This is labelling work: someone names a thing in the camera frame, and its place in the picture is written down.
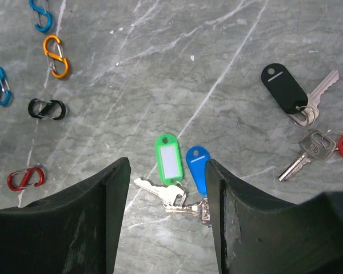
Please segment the silver key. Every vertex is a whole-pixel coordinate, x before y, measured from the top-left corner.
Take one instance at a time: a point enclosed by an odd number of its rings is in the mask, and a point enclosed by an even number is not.
[[[324,134],[319,130],[311,130],[300,140],[302,151],[300,155],[293,160],[293,162],[285,169],[285,171],[278,177],[279,181],[287,181],[292,178],[298,171],[302,169],[305,164],[311,163],[313,160],[327,160],[336,149],[337,144],[328,136],[324,136],[329,145],[323,146],[321,142],[314,139],[315,135],[319,135],[319,140]]]
[[[210,207],[207,198],[204,198],[199,204],[190,205],[187,207],[173,207],[165,206],[166,212],[171,213],[189,213],[193,216],[199,217],[202,224],[206,226],[212,225],[210,218]]]
[[[158,187],[153,186],[149,181],[142,180],[141,178],[137,178],[133,181],[137,186],[159,196],[159,198],[163,201],[163,204],[173,206],[176,202],[178,196],[182,196],[181,206],[184,204],[186,199],[186,193],[184,190],[177,186],[168,186],[168,187]]]
[[[338,70],[332,70],[327,77],[314,89],[313,92],[308,94],[308,105],[301,114],[305,116],[305,120],[300,120],[293,114],[289,116],[294,120],[295,124],[301,127],[307,127],[315,122],[319,116],[318,105],[320,104],[321,95],[328,90],[334,83],[339,80]]]

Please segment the marble surface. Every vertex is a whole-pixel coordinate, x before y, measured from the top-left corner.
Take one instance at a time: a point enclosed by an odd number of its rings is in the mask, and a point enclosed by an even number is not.
[[[121,156],[132,180],[158,179],[154,141],[178,136],[183,158],[206,147],[235,175],[300,203],[343,190],[343,158],[280,172],[309,129],[293,124],[261,83],[282,63],[307,92],[332,69],[340,80],[321,98],[310,128],[343,130],[343,0],[49,0],[72,74],[49,74],[45,35],[24,1],[0,1],[0,65],[14,100],[0,106],[0,208],[25,206],[88,178]],[[58,99],[59,122],[29,117],[30,99]],[[339,135],[332,135],[335,140]],[[41,164],[47,182],[11,192],[9,173]],[[184,162],[187,203],[201,200]],[[217,273],[212,231],[192,216],[164,212],[130,182],[115,273]]]

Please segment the white label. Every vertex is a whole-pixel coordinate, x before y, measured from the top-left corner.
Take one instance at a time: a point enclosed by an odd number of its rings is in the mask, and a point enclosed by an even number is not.
[[[165,179],[172,179],[179,176],[177,155],[174,146],[160,148],[162,166]]]

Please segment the black carabiner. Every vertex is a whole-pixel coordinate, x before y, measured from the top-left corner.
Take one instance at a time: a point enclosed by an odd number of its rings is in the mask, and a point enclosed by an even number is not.
[[[33,111],[34,106],[37,104],[46,104],[46,106],[43,108],[43,110],[41,110],[38,114],[36,114]],[[34,98],[32,99],[29,104],[28,104],[28,113],[30,116],[32,116],[33,118],[38,118],[38,119],[42,119],[44,116],[47,116],[47,113],[56,105],[58,104],[61,108],[61,114],[59,115],[59,117],[51,117],[53,120],[57,121],[57,120],[62,120],[65,115],[66,115],[66,107],[65,104],[62,103],[61,101],[58,100],[50,100],[50,101],[43,101],[40,100],[38,98]]]

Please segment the orange carabiner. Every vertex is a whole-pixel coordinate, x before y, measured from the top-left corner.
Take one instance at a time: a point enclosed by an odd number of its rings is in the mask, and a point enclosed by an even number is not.
[[[57,43],[59,55],[52,53],[51,51],[49,51],[47,49],[48,43],[52,39],[54,39]],[[65,69],[64,69],[63,73],[59,74],[59,73],[57,73],[54,62],[53,61],[49,62],[49,66],[50,66],[50,69],[52,71],[52,75],[56,78],[59,78],[59,79],[64,78],[67,75],[67,73],[69,72],[69,64],[67,62],[67,59],[65,57],[63,57],[61,40],[56,35],[47,36],[43,42],[43,51],[45,52],[45,55],[47,55],[48,58],[52,58],[52,59],[55,59],[57,61],[60,61],[65,65]]]

